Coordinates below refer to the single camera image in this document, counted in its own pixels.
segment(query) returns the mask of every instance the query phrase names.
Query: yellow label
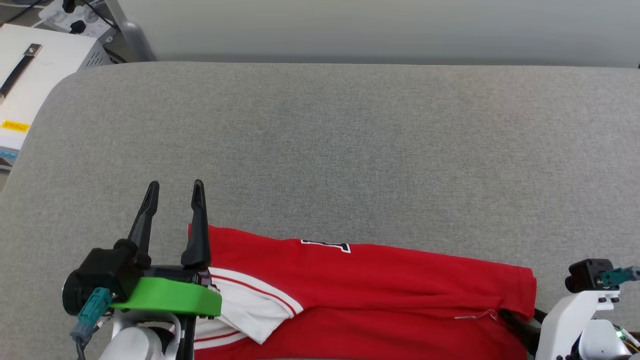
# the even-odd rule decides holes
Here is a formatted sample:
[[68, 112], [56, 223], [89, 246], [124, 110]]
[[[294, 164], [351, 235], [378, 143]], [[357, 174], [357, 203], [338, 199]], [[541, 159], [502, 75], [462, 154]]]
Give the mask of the yellow label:
[[22, 131], [23, 133], [26, 133], [27, 130], [29, 129], [29, 124], [23, 124], [21, 122], [5, 120], [2, 123], [2, 127], [9, 130]]

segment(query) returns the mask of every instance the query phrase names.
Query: printed lettering on shirt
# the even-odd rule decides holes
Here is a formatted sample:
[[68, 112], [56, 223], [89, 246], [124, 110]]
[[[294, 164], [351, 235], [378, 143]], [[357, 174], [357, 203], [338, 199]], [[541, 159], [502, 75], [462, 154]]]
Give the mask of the printed lettering on shirt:
[[349, 244], [347, 243], [326, 243], [324, 241], [311, 241], [311, 240], [302, 240], [302, 239], [300, 239], [300, 242], [303, 244], [316, 244], [316, 245], [329, 246], [329, 247], [338, 247], [342, 252], [351, 253], [351, 248], [349, 248]]

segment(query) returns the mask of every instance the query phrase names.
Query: power socket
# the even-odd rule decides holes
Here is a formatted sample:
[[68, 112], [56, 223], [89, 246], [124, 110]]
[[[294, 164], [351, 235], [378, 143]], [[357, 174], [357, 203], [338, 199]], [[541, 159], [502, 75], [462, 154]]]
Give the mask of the power socket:
[[71, 24], [83, 21], [86, 28], [78, 35], [98, 38], [102, 45], [113, 41], [113, 37], [118, 33], [116, 29], [100, 19], [89, 6], [78, 3], [72, 13], [66, 13], [62, 4], [63, 0], [54, 0], [40, 11], [40, 19], [44, 21], [46, 26], [62, 33], [70, 33]]

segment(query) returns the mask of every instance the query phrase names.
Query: folded clothing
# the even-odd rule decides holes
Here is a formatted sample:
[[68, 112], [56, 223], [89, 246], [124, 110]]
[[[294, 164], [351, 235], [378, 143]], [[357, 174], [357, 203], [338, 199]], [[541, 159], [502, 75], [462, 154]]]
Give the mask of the folded clothing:
[[197, 360], [526, 359], [497, 311], [531, 319], [528, 268], [213, 226], [209, 241], [223, 303], [198, 320]]

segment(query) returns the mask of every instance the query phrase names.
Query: gray table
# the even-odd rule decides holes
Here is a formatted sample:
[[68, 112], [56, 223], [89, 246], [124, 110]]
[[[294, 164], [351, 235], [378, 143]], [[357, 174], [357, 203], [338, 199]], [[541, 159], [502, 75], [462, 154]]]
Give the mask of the gray table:
[[[549, 310], [571, 263], [640, 260], [639, 99], [628, 69], [139, 63], [70, 76], [0, 193], [3, 357], [72, 358], [63, 280], [127, 234], [154, 179], [155, 263], [179, 262], [200, 178], [212, 224], [529, 266]], [[640, 288], [623, 290], [609, 315], [637, 329]]]

